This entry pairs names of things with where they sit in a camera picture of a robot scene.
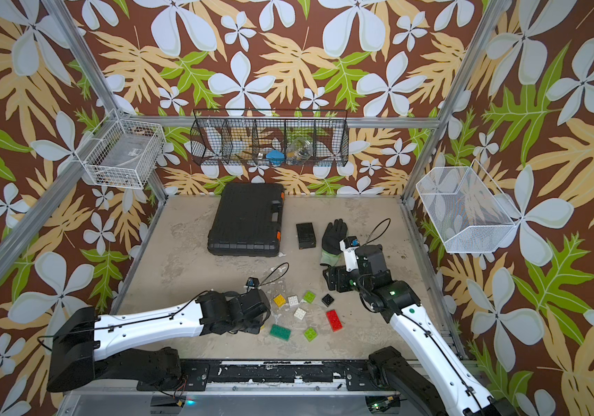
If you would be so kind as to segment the yellow lego brick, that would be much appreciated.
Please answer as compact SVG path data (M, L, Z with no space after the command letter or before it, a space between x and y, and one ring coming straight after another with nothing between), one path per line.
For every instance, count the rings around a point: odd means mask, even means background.
M278 295L273 299L275 305L280 309L286 304L286 298L282 295Z

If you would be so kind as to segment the black lego brick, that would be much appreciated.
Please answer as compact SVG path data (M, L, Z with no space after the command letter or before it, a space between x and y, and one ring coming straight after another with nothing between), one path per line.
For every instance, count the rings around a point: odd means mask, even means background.
M332 305L333 302L334 302L334 298L330 294L326 294L322 297L322 303L324 303L324 305L326 305L327 307Z

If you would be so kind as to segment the dark green lego brick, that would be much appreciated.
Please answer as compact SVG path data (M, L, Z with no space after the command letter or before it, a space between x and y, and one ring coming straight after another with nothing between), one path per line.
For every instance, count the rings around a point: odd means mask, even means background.
M270 336L280 339L282 341L288 341L290 339L292 331L288 328L281 326L281 325L273 324L270 329L269 334L270 334Z

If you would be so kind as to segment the red lego brick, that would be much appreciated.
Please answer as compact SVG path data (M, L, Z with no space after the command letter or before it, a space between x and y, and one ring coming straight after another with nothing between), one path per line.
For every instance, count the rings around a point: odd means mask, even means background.
M333 332L338 332L343 329L343 323L340 321L336 310L328 310L326 312L326 319L328 320Z

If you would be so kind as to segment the white lego brick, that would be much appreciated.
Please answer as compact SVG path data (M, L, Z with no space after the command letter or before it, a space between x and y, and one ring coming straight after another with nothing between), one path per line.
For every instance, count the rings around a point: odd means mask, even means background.
M293 313L293 316L299 320L299 321L303 321L305 319L305 317L307 316L307 312L305 310L303 310L302 308L297 308L295 310L295 312Z
M291 307L297 306L300 303L298 296L289 296L288 303Z

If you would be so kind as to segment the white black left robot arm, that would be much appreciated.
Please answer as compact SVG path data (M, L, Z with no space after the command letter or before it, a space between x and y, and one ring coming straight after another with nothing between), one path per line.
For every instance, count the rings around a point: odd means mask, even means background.
M271 315L267 295L203 291L186 303L130 315L99 315L92 307L76 311L51 337L46 389L64 393L92 381L141 381L160 389L182 379L173 348L143 347L175 338L247 333L257 335Z

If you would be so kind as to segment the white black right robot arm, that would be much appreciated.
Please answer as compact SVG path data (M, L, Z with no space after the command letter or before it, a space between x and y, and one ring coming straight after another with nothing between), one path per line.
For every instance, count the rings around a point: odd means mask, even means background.
M509 400L494 397L463 365L411 286L392 277L381 245L327 243L321 263L329 289L356 291L362 305L406 342L423 369L413 369L395 348L382 348L367 362L380 386L399 392L425 415L516 413Z

